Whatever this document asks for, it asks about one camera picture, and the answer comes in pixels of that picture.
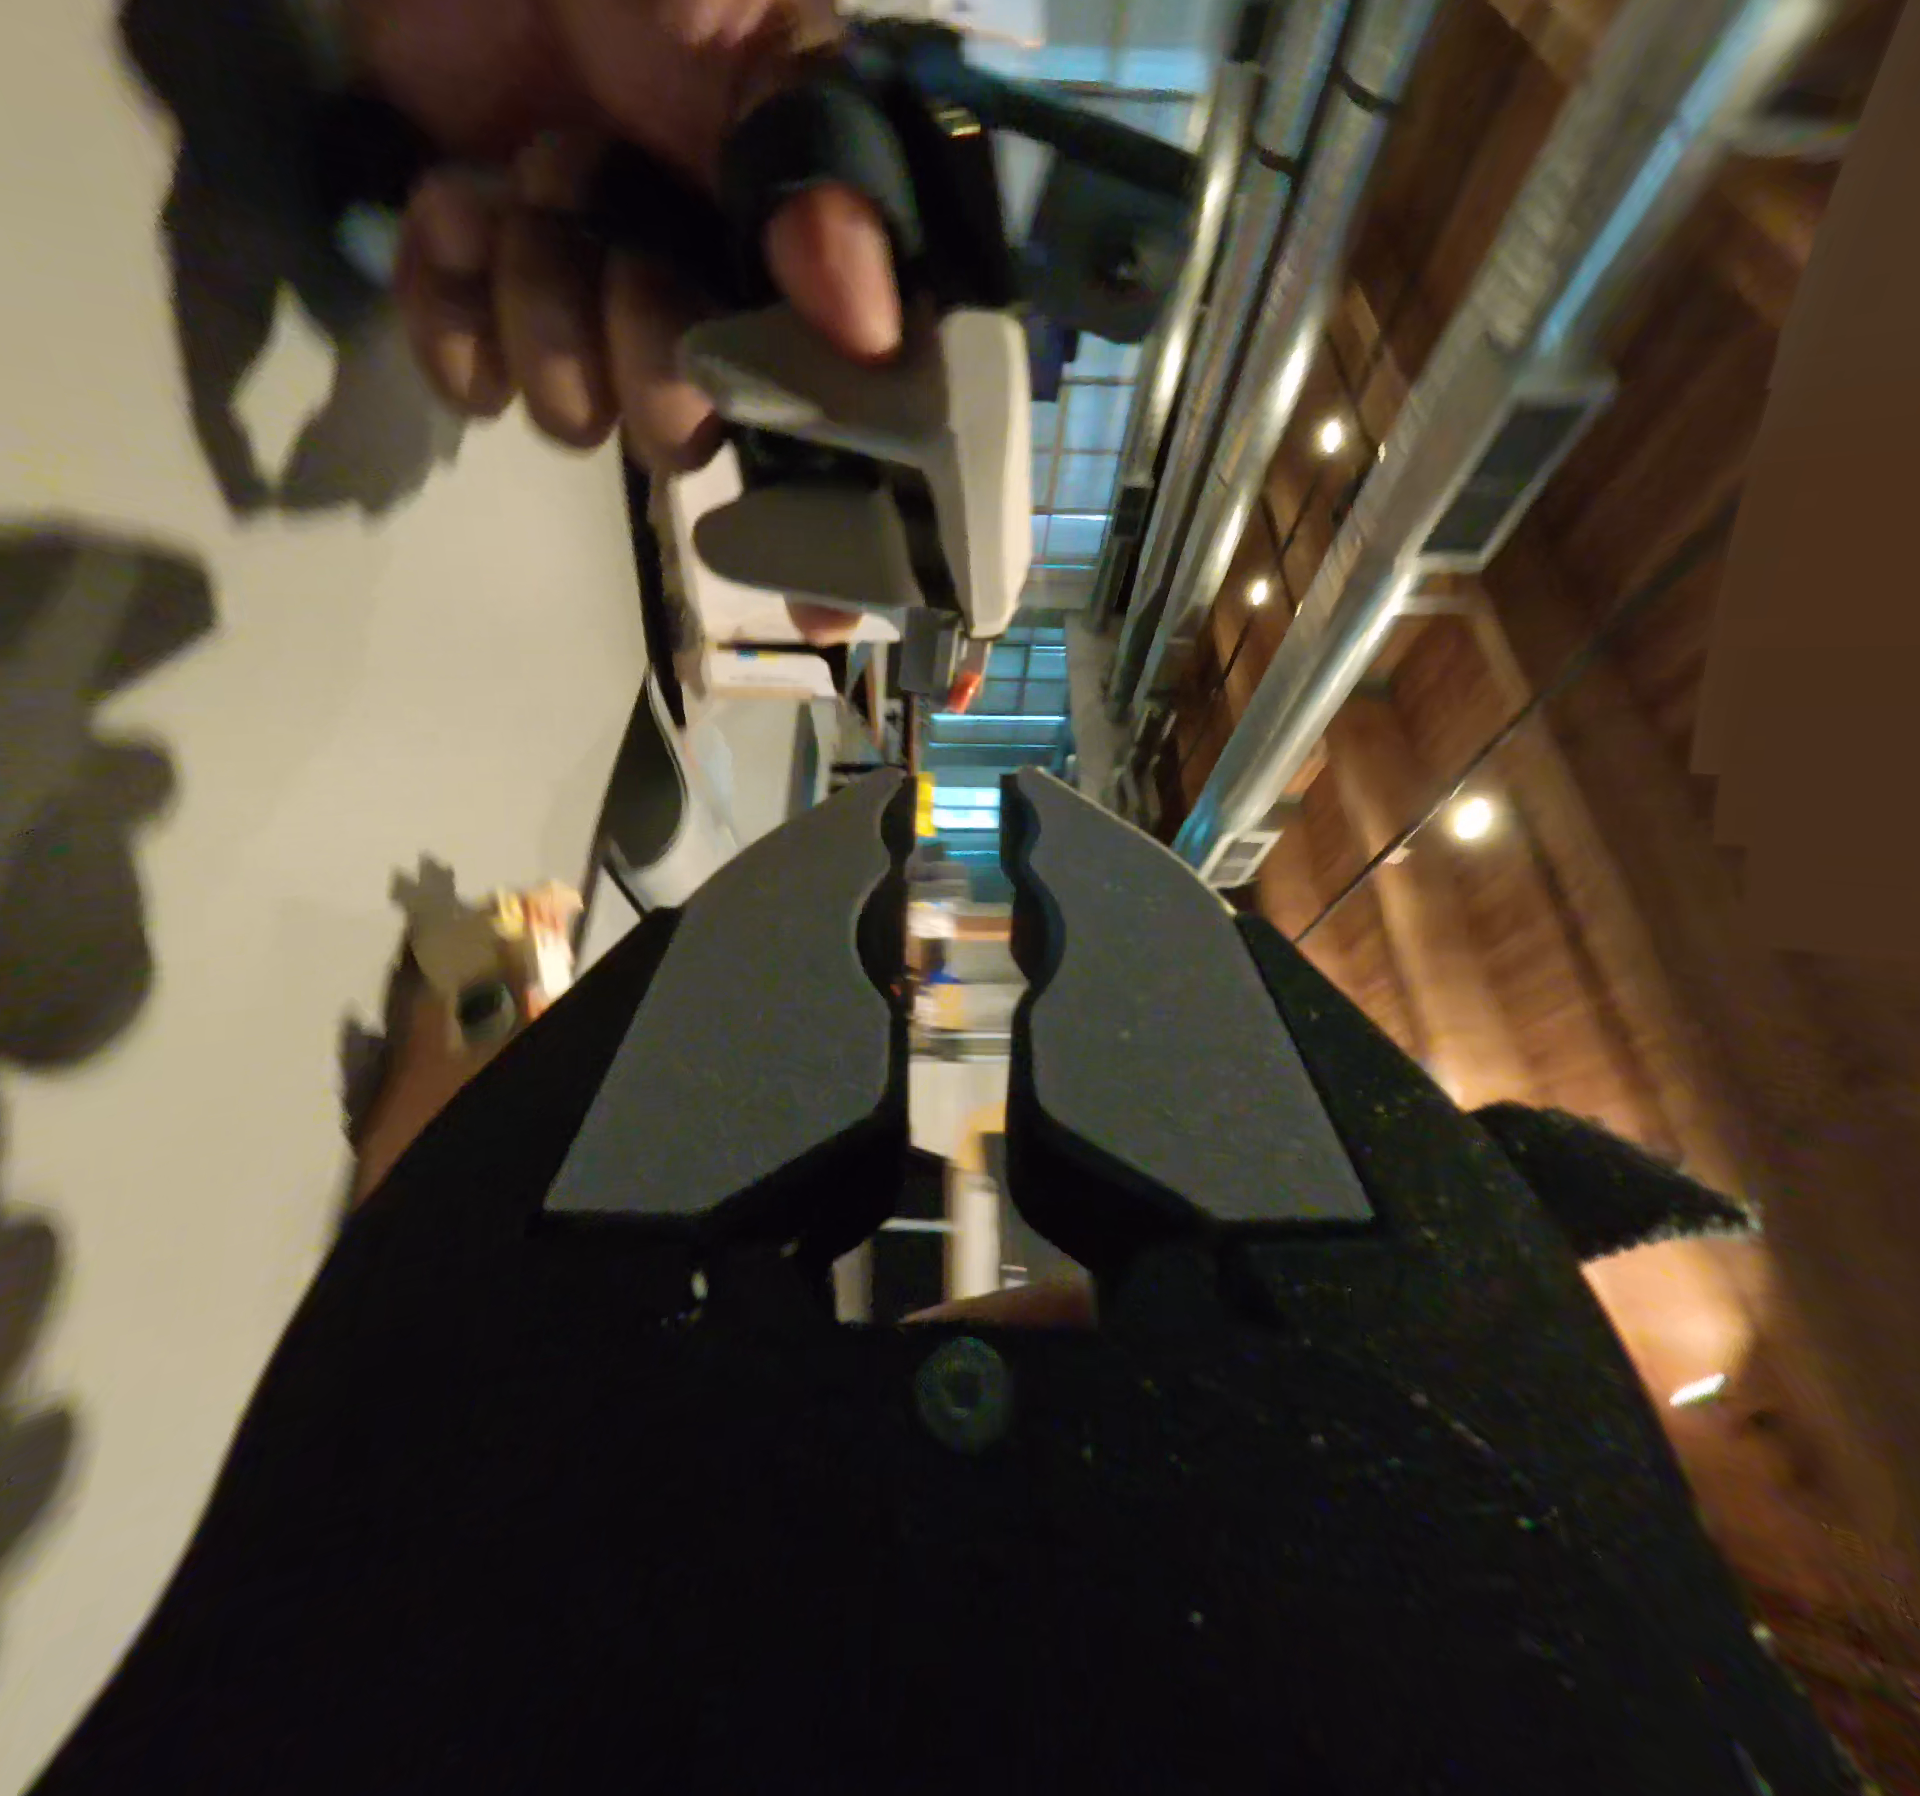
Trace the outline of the slim silver spiral duct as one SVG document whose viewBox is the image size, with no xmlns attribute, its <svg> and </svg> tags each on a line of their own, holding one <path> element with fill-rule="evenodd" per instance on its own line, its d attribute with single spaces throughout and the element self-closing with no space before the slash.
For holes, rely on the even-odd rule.
<svg viewBox="0 0 1920 1796">
<path fill-rule="evenodd" d="M 1291 160 L 1357 0 L 1227 0 L 1198 130 L 1198 186 L 1186 250 L 1160 321 L 1143 347 L 1121 444 L 1115 510 L 1090 606 L 1094 642 L 1117 644 L 1137 583 L 1154 501 L 1175 462 L 1186 396 L 1211 343 L 1211 307 L 1241 320 L 1238 271 L 1252 241 L 1264 280 L 1267 247 L 1291 199 Z"/>
</svg>

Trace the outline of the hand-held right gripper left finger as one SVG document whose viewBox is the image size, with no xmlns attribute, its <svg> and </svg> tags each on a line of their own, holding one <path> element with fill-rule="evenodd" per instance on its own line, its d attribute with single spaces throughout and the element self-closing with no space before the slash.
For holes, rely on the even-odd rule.
<svg viewBox="0 0 1920 1796">
<path fill-rule="evenodd" d="M 547 1189 L 564 1218 L 882 1223 L 909 1152 L 895 1001 L 915 788 L 877 769 L 691 896 Z"/>
</svg>

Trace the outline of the orange tan brick model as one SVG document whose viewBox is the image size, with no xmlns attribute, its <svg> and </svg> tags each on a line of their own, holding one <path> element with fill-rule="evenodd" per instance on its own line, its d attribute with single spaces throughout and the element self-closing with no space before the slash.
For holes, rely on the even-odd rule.
<svg viewBox="0 0 1920 1796">
<path fill-rule="evenodd" d="M 462 894 L 422 857 L 394 879 L 403 921 L 372 1031 L 349 1026 L 348 1208 L 362 1205 L 454 1100 L 569 992 L 585 898 L 564 880 Z"/>
</svg>

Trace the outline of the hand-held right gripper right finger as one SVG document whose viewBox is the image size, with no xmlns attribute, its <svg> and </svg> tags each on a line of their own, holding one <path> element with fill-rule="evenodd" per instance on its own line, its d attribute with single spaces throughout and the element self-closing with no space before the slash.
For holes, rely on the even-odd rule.
<svg viewBox="0 0 1920 1796">
<path fill-rule="evenodd" d="M 1363 1231 L 1376 1213 L 1229 904 L 1040 769 L 1002 775 L 1024 977 L 1006 1177 L 1036 1231 Z"/>
</svg>

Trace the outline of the brown cardboard box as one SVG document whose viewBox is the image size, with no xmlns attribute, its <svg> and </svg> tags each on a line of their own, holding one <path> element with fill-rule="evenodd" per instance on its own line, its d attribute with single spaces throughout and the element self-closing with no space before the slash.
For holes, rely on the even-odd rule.
<svg viewBox="0 0 1920 1796">
<path fill-rule="evenodd" d="M 851 692 L 870 652 L 885 661 L 901 642 L 901 623 L 865 611 L 844 634 L 819 642 L 796 623 L 787 598 L 747 590 L 706 614 L 697 636 L 676 667 L 702 699 L 827 700 Z"/>
</svg>

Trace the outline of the large silver spiral duct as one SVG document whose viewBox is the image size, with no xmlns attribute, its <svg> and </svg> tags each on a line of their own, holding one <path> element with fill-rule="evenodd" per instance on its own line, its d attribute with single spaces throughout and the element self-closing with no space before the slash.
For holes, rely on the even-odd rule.
<svg viewBox="0 0 1920 1796">
<path fill-rule="evenodd" d="M 1838 0 L 1625 0 L 1506 207 L 1175 851 L 1253 880 L 1427 574 L 1481 569 L 1614 393 L 1600 332 Z"/>
</svg>

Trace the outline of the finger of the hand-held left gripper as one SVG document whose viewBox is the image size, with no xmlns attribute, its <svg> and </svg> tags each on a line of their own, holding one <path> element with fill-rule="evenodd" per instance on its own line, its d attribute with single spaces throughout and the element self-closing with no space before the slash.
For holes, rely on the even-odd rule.
<svg viewBox="0 0 1920 1796">
<path fill-rule="evenodd" d="M 970 636 L 1012 623 L 1033 562 L 1033 394 L 1020 320 L 949 311 L 939 323 L 954 488 L 939 496 L 947 578 Z"/>
</svg>

